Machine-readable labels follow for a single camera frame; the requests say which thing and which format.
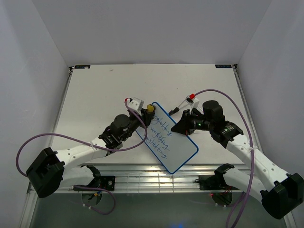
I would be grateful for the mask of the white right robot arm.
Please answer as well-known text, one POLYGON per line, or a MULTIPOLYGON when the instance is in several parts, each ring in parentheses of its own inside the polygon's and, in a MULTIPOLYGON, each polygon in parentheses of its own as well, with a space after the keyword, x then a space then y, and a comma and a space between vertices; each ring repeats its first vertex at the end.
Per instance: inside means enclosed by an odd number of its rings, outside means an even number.
POLYGON ((202 111, 198 110, 198 99, 186 98, 185 102, 190 108, 183 111, 171 130, 186 136, 196 130, 208 131, 214 141, 253 169, 255 176, 251 179, 249 194, 261 202, 268 214, 281 219, 303 203, 303 178, 276 166, 259 149, 251 146, 243 131, 225 119, 223 108, 217 101, 204 102, 202 111))

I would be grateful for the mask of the yellow whiteboard eraser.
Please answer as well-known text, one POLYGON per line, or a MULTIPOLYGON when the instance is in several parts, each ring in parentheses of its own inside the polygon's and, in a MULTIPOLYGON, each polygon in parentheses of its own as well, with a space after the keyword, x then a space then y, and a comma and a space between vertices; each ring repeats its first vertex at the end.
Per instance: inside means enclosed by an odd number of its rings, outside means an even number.
POLYGON ((152 104, 147 105, 147 112, 153 113, 155 111, 155 107, 152 104))

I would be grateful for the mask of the blue framed small whiteboard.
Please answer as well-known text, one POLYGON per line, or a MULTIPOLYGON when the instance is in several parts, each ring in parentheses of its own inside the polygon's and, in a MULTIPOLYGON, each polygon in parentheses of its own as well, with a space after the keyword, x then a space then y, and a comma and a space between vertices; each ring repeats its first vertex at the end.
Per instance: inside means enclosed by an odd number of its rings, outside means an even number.
POLYGON ((153 102, 155 115, 145 131, 139 127, 138 136, 168 173, 174 174, 199 151, 197 144, 188 136, 174 133, 171 128, 176 122, 158 102, 153 102))

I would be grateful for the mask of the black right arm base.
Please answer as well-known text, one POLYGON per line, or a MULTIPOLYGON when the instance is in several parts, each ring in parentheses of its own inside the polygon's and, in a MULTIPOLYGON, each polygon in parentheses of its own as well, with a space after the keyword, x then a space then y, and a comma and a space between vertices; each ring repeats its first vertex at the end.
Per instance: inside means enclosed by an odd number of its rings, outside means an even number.
POLYGON ((217 175, 199 175, 194 183, 199 184, 200 190, 237 190, 237 188, 229 186, 223 177, 217 175))

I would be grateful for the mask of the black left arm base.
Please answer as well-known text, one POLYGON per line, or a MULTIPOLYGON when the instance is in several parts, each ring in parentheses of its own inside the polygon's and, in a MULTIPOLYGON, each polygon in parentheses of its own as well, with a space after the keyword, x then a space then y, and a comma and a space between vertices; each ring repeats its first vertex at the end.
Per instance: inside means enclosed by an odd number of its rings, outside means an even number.
POLYGON ((75 185, 73 190, 97 190, 105 189, 113 191, 115 188, 115 176, 97 176, 94 177, 88 185, 75 185))

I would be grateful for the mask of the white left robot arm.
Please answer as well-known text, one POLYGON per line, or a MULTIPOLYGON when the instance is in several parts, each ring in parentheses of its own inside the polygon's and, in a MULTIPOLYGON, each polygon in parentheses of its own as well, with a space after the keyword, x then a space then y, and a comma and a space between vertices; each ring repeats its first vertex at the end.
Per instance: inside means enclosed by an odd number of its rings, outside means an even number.
POLYGON ((125 142, 138 127, 146 129, 155 114, 155 106, 140 111, 129 110, 120 114, 103 133, 79 146, 54 151, 43 149, 26 171, 26 175, 40 198, 57 189, 71 186, 73 190, 95 190, 101 186, 102 175, 93 165, 86 163, 109 156, 123 149, 125 142))

